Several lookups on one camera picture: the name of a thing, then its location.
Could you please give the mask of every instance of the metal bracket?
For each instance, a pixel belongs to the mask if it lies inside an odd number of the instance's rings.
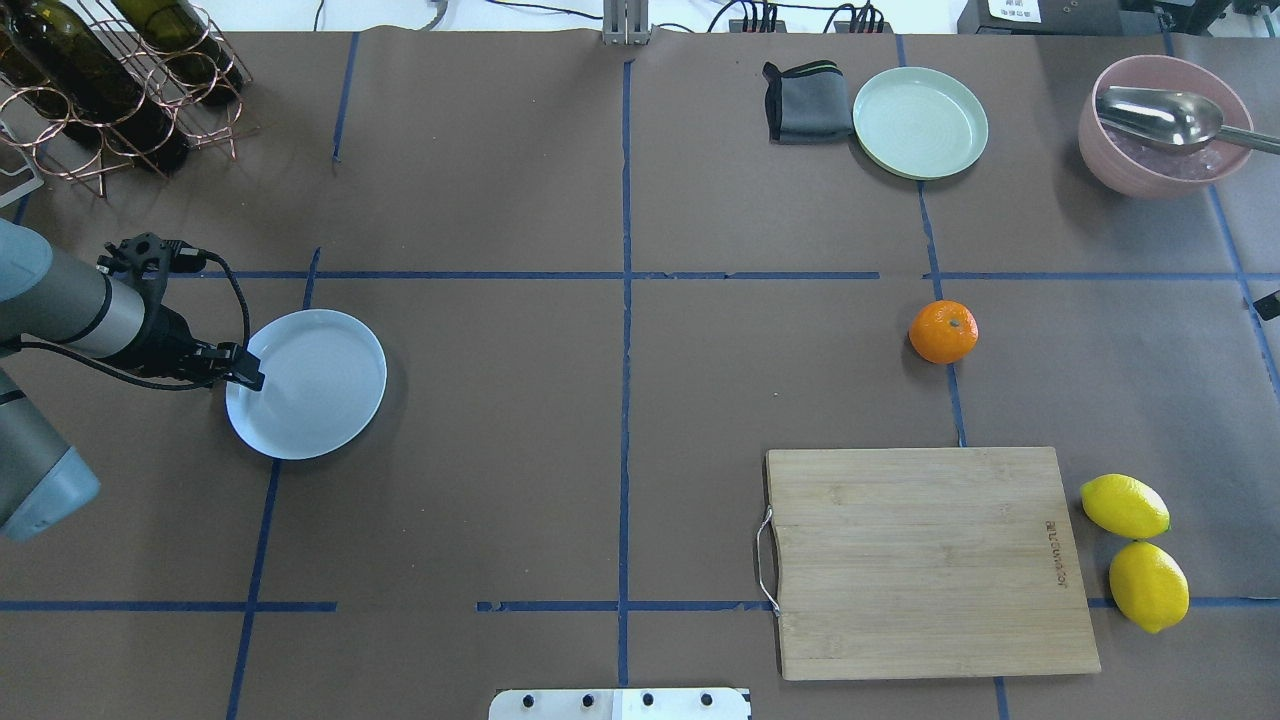
[[[604,0],[605,45],[648,45],[649,0]]]
[[[750,697],[733,688],[504,691],[489,720],[751,720]]]

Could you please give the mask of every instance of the pink bowl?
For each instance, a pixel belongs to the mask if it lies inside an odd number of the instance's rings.
[[[1174,177],[1143,167],[1107,137],[1102,123],[1098,122],[1094,99],[1112,85],[1198,92],[1222,108],[1222,115],[1226,118],[1225,124],[1253,129],[1253,119],[1249,118],[1249,111],[1240,101],[1240,96],[1221,78],[1204,68],[1166,55],[1134,55],[1119,60],[1102,70],[1097,82],[1093,83],[1093,90],[1085,97],[1084,109],[1080,111],[1079,128],[1080,155],[1084,156],[1084,164],[1111,190],[1133,197],[1178,197],[1225,178],[1239,170],[1249,159],[1251,151],[1248,149],[1215,140],[1197,155],[1207,155],[1212,161],[1196,179]],[[1124,145],[1132,150],[1137,143],[1125,142]]]

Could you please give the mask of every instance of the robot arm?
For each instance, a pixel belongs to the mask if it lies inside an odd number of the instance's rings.
[[[95,269],[38,233],[0,220],[0,357],[46,347],[128,375],[188,380],[157,386],[131,379],[146,387],[187,389],[227,379],[262,388],[257,357],[238,343],[195,340],[182,315],[160,302],[169,272],[198,272],[206,258],[220,258],[150,233],[108,245],[108,251]],[[244,310],[247,343],[248,311],[228,277]],[[23,334],[55,345],[23,342]],[[97,487],[76,448],[0,372],[0,532],[27,539],[92,500]]]

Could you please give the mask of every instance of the lemon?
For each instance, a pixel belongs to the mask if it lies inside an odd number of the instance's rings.
[[[1132,542],[1117,552],[1108,580],[1120,612],[1152,634],[1176,625],[1190,607],[1183,569],[1149,542]]]
[[[1160,495],[1129,475],[1093,478],[1080,488],[1084,514],[1105,530],[1132,539],[1156,537],[1169,529],[1169,509]]]

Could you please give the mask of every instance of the wine bottle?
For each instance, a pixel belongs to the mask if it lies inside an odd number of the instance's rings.
[[[111,0],[111,4],[120,10],[147,45],[160,53],[183,53],[164,60],[169,72],[182,83],[192,87],[207,86],[216,78],[214,69],[216,63],[232,87],[236,90],[244,87],[244,77],[218,41],[209,36],[209,27],[187,0]],[[200,101],[219,108],[234,97],[236,94],[225,85],[215,85]]]
[[[9,36],[4,32],[0,32],[0,79],[4,79],[14,90],[22,87],[49,87],[49,78],[45,77],[45,73],[40,72],[40,68],[36,65],[32,65],[31,60],[13,46]],[[46,120],[59,123],[65,119],[67,124],[63,126],[63,135],[74,140],[81,147],[90,152],[97,152],[99,147],[102,146],[102,135],[96,128],[82,126],[74,119],[68,119],[70,108],[67,105],[67,99],[61,95],[56,92],[27,92],[23,94],[22,99]]]
[[[110,147],[141,152],[134,165],[166,176],[182,167],[191,145],[173,117],[146,96],[74,10],[58,0],[0,0],[0,22],[14,46],[70,99],[77,117],[111,126],[114,133],[104,133]]]

